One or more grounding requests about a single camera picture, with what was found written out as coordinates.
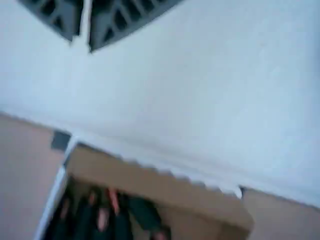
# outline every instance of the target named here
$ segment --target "cardboard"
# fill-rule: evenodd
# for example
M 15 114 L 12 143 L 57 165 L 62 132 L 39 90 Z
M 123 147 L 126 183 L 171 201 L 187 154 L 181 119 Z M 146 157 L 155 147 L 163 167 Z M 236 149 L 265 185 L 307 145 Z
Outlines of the cardboard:
M 174 240 L 245 240 L 253 228 L 250 214 L 235 196 L 125 162 L 92 148 L 76 147 L 66 171 L 78 189 L 84 186 L 82 191 L 85 185 L 92 184 L 152 200 L 164 222 L 171 227 Z M 148 234 L 134 220 L 132 223 L 135 239 L 147 240 Z

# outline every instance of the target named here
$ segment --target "white wall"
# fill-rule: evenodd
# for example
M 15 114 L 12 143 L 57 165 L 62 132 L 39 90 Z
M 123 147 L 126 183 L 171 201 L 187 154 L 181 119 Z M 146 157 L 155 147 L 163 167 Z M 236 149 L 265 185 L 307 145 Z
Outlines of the white wall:
M 92 55 L 0 4 L 0 110 L 320 206 L 320 1 L 185 0 Z

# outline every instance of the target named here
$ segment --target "beige wall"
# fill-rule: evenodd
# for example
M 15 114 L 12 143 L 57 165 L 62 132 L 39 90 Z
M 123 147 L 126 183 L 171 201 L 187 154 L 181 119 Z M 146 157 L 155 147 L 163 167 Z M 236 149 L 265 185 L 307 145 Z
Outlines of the beige wall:
M 63 154 L 53 131 L 0 115 L 0 239 L 32 240 Z
M 249 240 L 319 240 L 320 210 L 254 190 L 243 200 L 254 219 Z

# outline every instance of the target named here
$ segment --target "cardboard box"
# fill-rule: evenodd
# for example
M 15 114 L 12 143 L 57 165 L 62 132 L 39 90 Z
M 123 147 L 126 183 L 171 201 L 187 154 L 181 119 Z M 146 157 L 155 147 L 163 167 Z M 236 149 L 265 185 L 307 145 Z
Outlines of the cardboard box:
M 76 201 L 92 185 L 153 201 L 164 223 L 171 227 L 173 240 L 245 240 L 253 228 L 250 214 L 235 196 L 83 145 L 70 155 L 66 172 L 67 181 L 72 178 Z M 148 233 L 133 218 L 131 222 L 134 238 L 148 240 Z

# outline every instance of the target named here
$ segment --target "box flap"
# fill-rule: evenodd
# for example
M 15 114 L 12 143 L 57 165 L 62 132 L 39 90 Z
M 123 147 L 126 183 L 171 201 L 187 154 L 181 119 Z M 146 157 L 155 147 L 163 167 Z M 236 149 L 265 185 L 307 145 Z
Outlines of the box flap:
M 171 174 L 160 174 L 155 169 L 125 162 L 89 147 L 75 148 L 67 172 L 77 179 L 188 209 L 247 230 L 253 226 L 250 214 L 235 196 L 192 184 L 187 179 L 177 179 Z

